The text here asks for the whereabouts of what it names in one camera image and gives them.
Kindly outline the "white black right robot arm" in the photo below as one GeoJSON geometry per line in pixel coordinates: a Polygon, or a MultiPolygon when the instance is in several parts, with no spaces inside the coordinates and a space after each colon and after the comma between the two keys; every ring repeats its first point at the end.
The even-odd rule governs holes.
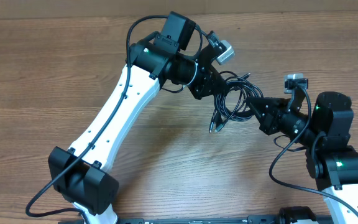
{"type": "Polygon", "coordinates": [[[290,139],[289,146],[299,143],[305,148],[306,168],[316,188],[290,184],[273,175],[289,146],[271,163],[270,178],[279,185],[322,196],[334,223],[358,223],[358,152],[349,144],[354,118],[351,99],[325,91],[311,104],[307,91],[297,89],[290,99],[252,97],[247,104],[262,132],[281,132],[290,139]]]}

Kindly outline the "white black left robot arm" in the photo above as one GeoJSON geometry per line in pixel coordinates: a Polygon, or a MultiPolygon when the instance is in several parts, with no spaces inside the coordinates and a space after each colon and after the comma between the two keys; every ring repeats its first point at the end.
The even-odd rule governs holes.
{"type": "Polygon", "coordinates": [[[184,55],[199,25],[175,12],[164,21],[161,31],[127,45],[126,65],[96,118],[68,149],[56,147],[48,157],[54,189],[72,203],[83,223],[117,222],[112,201],[119,184],[109,171],[132,125],[166,81],[189,89],[196,99],[224,90],[213,62],[233,57],[230,43],[214,32],[201,32],[197,53],[184,55]]]}

